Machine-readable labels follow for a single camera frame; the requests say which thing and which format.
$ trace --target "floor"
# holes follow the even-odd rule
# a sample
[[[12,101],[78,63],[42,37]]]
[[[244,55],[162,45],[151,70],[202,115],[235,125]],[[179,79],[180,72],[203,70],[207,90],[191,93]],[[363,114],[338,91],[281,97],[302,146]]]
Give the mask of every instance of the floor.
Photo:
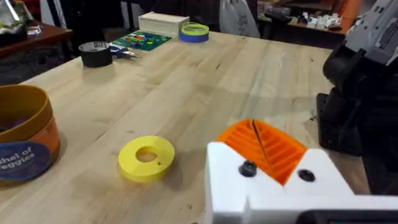
[[[0,59],[0,85],[18,84],[63,63],[60,47],[41,47]]]

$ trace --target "white plastic bag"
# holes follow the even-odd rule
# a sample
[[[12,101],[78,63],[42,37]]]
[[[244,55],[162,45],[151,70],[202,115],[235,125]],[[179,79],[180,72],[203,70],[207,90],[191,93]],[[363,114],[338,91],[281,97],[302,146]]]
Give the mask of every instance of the white plastic bag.
[[[220,30],[227,34],[260,38],[246,0],[220,0]]]

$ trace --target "workbench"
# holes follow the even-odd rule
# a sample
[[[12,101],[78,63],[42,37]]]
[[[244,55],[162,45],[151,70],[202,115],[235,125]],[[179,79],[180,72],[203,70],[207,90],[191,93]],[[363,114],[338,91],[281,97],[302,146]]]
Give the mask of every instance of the workbench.
[[[1,190],[1,223],[202,223],[206,145],[229,125],[257,118],[319,147],[310,118],[331,88],[330,52],[211,32],[206,43],[172,39],[102,68],[76,58],[26,81],[49,94],[62,146],[44,175]],[[118,154],[146,135],[168,139],[176,156],[163,179],[137,184],[120,176]],[[330,157],[357,194],[369,193],[360,158]]]

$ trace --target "black screw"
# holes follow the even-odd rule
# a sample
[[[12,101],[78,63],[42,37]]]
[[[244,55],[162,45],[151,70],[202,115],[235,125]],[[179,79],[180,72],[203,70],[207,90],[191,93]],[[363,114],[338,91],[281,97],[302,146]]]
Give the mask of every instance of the black screw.
[[[252,161],[244,161],[239,167],[239,173],[245,177],[254,177],[257,174],[257,166]]]
[[[315,181],[315,175],[309,170],[302,169],[302,170],[297,171],[297,173],[298,173],[298,176],[301,179],[303,179],[304,181],[307,181],[307,182]]]

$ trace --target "blue tape roll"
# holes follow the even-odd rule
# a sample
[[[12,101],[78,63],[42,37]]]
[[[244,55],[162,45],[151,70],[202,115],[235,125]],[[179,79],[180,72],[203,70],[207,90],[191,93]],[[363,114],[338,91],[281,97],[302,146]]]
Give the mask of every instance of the blue tape roll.
[[[187,35],[180,31],[180,40],[188,43],[202,43],[209,39],[209,33],[204,35]]]

